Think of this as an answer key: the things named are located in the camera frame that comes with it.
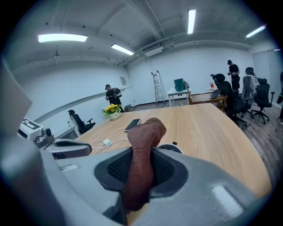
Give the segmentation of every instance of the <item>ceiling light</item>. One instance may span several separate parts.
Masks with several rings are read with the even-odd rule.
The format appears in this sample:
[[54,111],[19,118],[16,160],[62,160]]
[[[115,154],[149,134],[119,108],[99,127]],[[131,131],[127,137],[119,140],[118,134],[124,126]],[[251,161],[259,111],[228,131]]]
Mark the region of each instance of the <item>ceiling light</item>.
[[116,45],[116,44],[113,44],[113,45],[111,46],[111,48],[114,48],[114,49],[116,49],[116,50],[122,51],[123,53],[129,54],[129,55],[133,55],[133,52],[131,52],[131,51],[129,51],[129,50],[127,50],[127,49],[125,49],[125,48],[119,46],[119,45]]
[[264,28],[266,28],[265,25],[260,26],[259,28],[255,29],[255,30],[252,31],[251,33],[247,34],[246,38],[252,37],[253,35],[259,33],[260,31],[262,31]]
[[194,30],[194,24],[195,24],[195,9],[189,10],[189,25],[187,28],[187,33],[192,34]]
[[40,34],[38,36],[38,41],[85,41],[87,38],[86,35],[78,34]]

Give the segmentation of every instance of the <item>cable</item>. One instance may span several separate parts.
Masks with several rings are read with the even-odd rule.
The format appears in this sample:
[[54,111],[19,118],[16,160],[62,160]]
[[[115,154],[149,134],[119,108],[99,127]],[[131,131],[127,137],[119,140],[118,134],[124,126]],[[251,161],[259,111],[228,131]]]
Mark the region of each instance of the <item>cable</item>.
[[[119,128],[119,129],[124,130],[124,133],[121,135],[121,136],[123,136],[123,135],[125,134],[125,129],[124,129],[124,128]],[[106,139],[109,139],[109,138],[111,137],[111,135],[112,135],[113,133],[115,133],[115,132],[116,132],[117,130],[119,130],[119,129],[114,130]],[[95,136],[97,136],[97,135],[99,135],[99,134],[100,134],[100,136],[99,136],[96,140],[92,140]],[[91,141],[91,144],[90,144],[90,145],[92,145],[92,144],[95,143],[95,142],[103,142],[104,140],[106,140],[106,139],[104,139],[104,140],[98,140],[101,136],[102,136],[102,133],[97,133],[97,134],[95,134],[94,136],[92,136],[92,138],[90,139],[90,141]],[[102,149],[102,148],[106,148],[102,153],[106,152],[107,149],[108,149],[112,144],[116,143],[117,141],[120,141],[120,140],[122,140],[122,139],[128,140],[128,138],[120,138],[121,136],[119,136],[118,138],[116,138],[115,140],[113,140],[113,142],[111,142],[111,144],[110,144],[109,146],[103,147],[104,143],[103,143],[100,147],[94,147],[94,146],[92,146],[92,148],[98,148],[98,150],[97,150],[93,155],[95,155],[96,153],[98,153],[98,152],[100,151],[100,149]]]

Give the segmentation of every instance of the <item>black shirt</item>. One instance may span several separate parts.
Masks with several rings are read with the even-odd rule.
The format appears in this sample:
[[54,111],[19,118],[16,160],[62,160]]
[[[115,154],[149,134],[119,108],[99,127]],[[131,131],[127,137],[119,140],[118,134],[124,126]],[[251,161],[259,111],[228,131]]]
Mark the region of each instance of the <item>black shirt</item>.
[[233,72],[235,72],[235,73],[239,72],[238,66],[237,66],[236,64],[234,64],[233,66],[229,66],[229,72],[231,72],[231,73],[233,73]]
[[109,102],[110,104],[121,104],[121,101],[119,98],[115,98],[114,97],[114,94],[113,94],[114,90],[111,89],[111,90],[107,90],[106,92],[106,96],[109,97]]

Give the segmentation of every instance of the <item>gray floor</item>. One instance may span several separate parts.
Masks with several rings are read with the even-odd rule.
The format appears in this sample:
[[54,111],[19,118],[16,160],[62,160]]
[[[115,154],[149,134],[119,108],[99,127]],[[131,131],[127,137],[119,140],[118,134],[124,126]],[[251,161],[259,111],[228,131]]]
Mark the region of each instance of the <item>gray floor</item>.
[[[177,106],[187,104],[186,99],[175,100],[175,105]],[[169,107],[168,101],[158,104],[139,105],[134,109],[135,111],[139,111],[164,107]],[[253,106],[252,109],[259,110],[256,106]],[[244,120],[250,123],[250,126],[244,130],[244,133],[251,140],[265,163],[273,187],[275,187],[280,178],[283,161],[283,126],[277,121],[280,111],[281,109],[276,106],[266,108],[265,114],[269,116],[270,121],[265,125],[258,116],[255,116],[254,119],[252,119],[248,113],[244,116]]]

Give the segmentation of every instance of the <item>trash can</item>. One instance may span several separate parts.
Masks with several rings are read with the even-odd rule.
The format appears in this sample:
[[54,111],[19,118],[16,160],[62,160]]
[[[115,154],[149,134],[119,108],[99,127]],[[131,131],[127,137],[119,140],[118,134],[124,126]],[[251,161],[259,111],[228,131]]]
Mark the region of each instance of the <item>trash can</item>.
[[184,90],[184,81],[183,79],[176,79],[174,80],[175,83],[175,89],[177,92],[183,91]]

